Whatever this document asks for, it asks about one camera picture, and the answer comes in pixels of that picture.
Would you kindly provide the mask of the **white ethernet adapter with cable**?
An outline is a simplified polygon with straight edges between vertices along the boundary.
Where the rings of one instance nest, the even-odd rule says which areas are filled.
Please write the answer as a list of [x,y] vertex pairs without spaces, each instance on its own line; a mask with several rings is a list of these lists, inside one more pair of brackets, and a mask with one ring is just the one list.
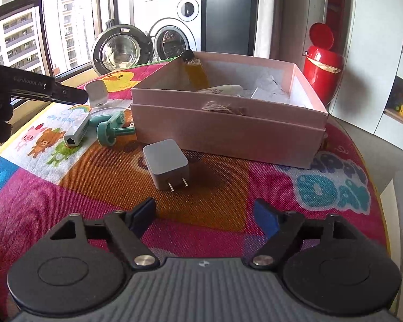
[[89,119],[91,117],[113,114],[117,111],[125,111],[127,115],[126,125],[135,126],[134,123],[132,122],[131,111],[128,108],[114,108],[113,111],[109,112],[105,111],[103,114],[101,112],[99,113],[96,112],[93,114],[87,113],[76,119],[73,122],[73,125],[66,131],[66,133],[64,134],[64,143],[66,144],[67,147],[70,148],[78,147],[82,143],[83,138],[87,135],[89,129],[94,129],[96,133],[96,128],[89,126]]

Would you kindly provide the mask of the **teal plastic hook tool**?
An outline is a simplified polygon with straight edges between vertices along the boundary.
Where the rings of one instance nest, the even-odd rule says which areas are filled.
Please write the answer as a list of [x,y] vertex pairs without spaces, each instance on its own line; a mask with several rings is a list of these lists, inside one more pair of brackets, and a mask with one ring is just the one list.
[[96,128],[98,143],[104,147],[114,146],[117,137],[136,133],[135,126],[127,126],[125,111],[117,111],[113,114],[94,116],[89,119],[89,126]]

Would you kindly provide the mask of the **grey square power adapter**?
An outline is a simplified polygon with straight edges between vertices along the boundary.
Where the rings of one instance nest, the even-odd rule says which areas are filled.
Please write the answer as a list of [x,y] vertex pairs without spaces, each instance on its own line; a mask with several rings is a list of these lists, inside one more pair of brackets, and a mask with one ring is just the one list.
[[146,145],[142,153],[157,190],[174,192],[181,185],[188,187],[189,161],[173,139]]

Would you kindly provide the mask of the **cream cosmetic tube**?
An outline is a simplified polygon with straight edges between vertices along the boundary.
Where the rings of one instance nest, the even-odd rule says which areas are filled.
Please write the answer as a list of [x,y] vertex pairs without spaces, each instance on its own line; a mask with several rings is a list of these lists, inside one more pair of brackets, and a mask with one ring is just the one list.
[[221,95],[228,95],[228,96],[235,96],[241,97],[244,95],[244,90],[239,85],[221,85],[221,86],[213,86],[206,89],[198,90],[200,93],[207,93],[207,94],[221,94]]

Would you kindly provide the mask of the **white round-cornered plug adapter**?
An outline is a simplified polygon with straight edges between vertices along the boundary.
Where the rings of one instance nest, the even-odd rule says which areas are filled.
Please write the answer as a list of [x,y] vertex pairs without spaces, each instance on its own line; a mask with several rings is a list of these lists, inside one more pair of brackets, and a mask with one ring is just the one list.
[[103,80],[95,80],[84,86],[89,97],[88,103],[91,108],[99,108],[108,102],[108,91]]

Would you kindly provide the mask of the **yellow oil bottle black cap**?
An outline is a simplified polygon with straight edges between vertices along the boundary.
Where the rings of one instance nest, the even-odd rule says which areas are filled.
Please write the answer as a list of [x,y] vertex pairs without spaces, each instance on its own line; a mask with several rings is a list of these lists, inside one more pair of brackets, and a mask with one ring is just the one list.
[[205,73],[200,59],[198,59],[191,49],[185,50],[180,55],[184,69],[188,75],[190,83],[194,89],[202,90],[210,87],[210,83]]

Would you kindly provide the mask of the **colourful cartoon play mat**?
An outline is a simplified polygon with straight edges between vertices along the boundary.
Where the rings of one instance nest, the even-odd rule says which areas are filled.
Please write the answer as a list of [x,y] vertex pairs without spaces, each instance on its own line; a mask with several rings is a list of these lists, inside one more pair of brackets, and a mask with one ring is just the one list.
[[106,104],[51,104],[1,148],[0,316],[10,267],[68,215],[95,219],[149,197],[143,241],[159,257],[253,257],[274,233],[264,199],[337,214],[389,247],[378,193],[350,136],[292,63],[203,53],[117,71],[84,89]]

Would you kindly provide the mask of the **washing machine round door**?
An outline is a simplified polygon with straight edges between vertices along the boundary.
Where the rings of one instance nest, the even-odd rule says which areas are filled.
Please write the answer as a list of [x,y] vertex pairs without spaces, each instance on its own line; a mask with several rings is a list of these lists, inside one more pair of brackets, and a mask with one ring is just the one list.
[[119,24],[97,37],[91,51],[92,68],[97,75],[145,65],[153,59],[150,38],[134,25]]

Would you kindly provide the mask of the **pink cardboard box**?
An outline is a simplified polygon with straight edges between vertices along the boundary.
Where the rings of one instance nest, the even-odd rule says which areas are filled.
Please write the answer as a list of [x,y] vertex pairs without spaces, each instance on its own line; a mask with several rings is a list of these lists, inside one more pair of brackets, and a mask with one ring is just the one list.
[[200,92],[179,58],[132,89],[137,139],[173,139],[183,150],[307,169],[325,134],[328,112],[293,63],[239,54],[198,52],[210,86],[254,90],[269,78],[289,103]]

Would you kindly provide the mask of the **silver washing machine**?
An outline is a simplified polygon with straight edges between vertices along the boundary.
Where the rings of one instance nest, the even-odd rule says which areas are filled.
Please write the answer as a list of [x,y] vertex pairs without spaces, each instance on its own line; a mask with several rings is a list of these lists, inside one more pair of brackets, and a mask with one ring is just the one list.
[[145,32],[152,61],[180,56],[185,50],[204,51],[206,0],[148,0],[136,9],[135,26]]

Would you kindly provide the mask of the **clear plastic bag with items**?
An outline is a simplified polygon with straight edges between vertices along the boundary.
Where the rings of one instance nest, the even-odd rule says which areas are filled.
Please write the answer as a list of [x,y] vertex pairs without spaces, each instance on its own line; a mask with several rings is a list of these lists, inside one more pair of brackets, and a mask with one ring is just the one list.
[[272,75],[263,75],[257,78],[255,85],[254,85],[254,90],[251,90],[250,96],[254,93],[257,87],[260,87],[262,89],[281,89],[284,91],[280,83],[276,81],[276,79]]

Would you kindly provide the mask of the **red pedestal trash bin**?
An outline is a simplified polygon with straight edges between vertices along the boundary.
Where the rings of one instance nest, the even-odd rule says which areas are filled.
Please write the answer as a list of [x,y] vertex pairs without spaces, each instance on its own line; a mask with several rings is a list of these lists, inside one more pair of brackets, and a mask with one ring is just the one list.
[[333,99],[342,70],[344,57],[333,52],[334,35],[324,23],[315,23],[309,29],[312,45],[304,52],[304,76],[324,105]]

